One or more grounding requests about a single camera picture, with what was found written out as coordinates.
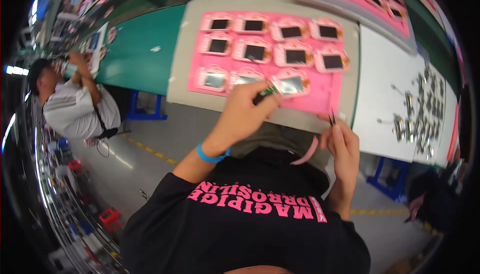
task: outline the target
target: black t-shirt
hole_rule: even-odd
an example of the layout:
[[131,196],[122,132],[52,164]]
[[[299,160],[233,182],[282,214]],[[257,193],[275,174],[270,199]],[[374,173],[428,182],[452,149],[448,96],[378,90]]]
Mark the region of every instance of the black t-shirt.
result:
[[130,217],[120,243],[132,274],[219,274],[255,265],[368,273],[353,223],[320,198],[327,176],[287,151],[225,158],[199,185],[168,173]]

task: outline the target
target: blue wristband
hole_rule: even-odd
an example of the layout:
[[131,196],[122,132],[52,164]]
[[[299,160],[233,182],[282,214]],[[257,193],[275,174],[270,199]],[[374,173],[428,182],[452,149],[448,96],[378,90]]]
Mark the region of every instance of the blue wristband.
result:
[[219,157],[208,157],[205,155],[205,153],[201,149],[202,143],[198,144],[197,146],[197,154],[200,157],[201,160],[207,163],[219,163],[221,162],[225,157],[230,156],[230,151],[232,148],[228,148],[227,151],[225,152],[225,155],[221,155]]

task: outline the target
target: black cap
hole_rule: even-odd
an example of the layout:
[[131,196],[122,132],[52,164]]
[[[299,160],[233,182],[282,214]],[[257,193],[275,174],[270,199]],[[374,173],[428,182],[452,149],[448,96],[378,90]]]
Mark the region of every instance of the black cap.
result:
[[32,91],[33,95],[38,96],[39,90],[37,88],[37,80],[42,73],[42,70],[46,67],[50,66],[50,61],[46,60],[45,58],[39,58],[32,63],[30,68],[28,69],[28,76],[27,76],[27,83]]

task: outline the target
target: yellow floor tape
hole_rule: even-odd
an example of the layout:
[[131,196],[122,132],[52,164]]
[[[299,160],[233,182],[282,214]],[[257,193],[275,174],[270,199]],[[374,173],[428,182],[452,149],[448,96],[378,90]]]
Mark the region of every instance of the yellow floor tape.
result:
[[[129,137],[128,135],[126,134],[122,134],[122,136],[125,138],[125,139],[128,139],[130,142],[134,143],[135,145],[137,145],[138,147],[152,153],[153,155],[155,155],[156,157],[160,157],[161,159],[171,163],[171,164],[174,164],[174,165],[177,165],[178,162],[171,159],[171,158],[168,158],[160,153],[158,153],[157,151],[147,147],[146,145],[143,145],[142,143],[136,141],[135,139],[132,139],[131,137]],[[351,213],[352,214],[367,214],[367,215],[387,215],[387,214],[408,214],[410,213],[410,211],[408,209],[400,209],[400,210],[379,210],[379,211],[370,211],[370,210],[351,210]]]

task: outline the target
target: tweezers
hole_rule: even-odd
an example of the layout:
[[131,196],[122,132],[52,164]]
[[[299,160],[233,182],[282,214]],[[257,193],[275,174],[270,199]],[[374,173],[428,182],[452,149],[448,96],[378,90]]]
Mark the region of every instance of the tweezers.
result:
[[335,120],[335,114],[333,113],[333,110],[332,110],[332,116],[328,115],[328,119],[330,120],[330,126],[334,126],[337,121]]

